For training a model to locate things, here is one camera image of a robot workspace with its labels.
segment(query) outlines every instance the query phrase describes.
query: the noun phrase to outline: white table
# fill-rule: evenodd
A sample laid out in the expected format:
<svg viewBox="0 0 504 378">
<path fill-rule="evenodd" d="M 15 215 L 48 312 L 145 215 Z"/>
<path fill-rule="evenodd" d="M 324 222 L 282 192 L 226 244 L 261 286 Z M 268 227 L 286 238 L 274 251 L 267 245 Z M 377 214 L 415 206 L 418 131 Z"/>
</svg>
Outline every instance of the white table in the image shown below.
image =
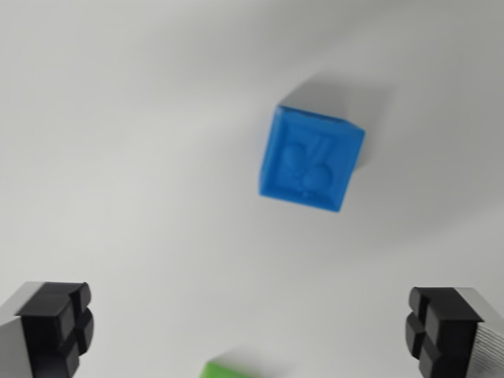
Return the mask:
<svg viewBox="0 0 504 378">
<path fill-rule="evenodd" d="M 412 286 L 504 312 L 502 11 L 0 1 L 0 300 L 91 285 L 76 378 L 420 377 Z M 341 213 L 257 194 L 287 96 L 368 130 Z"/>
</svg>

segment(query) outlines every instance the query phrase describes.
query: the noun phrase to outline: blue block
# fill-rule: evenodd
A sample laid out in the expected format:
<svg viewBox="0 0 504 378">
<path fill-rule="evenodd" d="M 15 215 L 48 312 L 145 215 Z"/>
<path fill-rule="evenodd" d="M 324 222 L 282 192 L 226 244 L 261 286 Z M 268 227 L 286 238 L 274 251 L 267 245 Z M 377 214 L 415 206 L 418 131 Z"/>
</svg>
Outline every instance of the blue block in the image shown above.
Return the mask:
<svg viewBox="0 0 504 378">
<path fill-rule="evenodd" d="M 364 134 L 346 120 L 278 106 L 261 170 L 261 195 L 339 211 Z"/>
</svg>

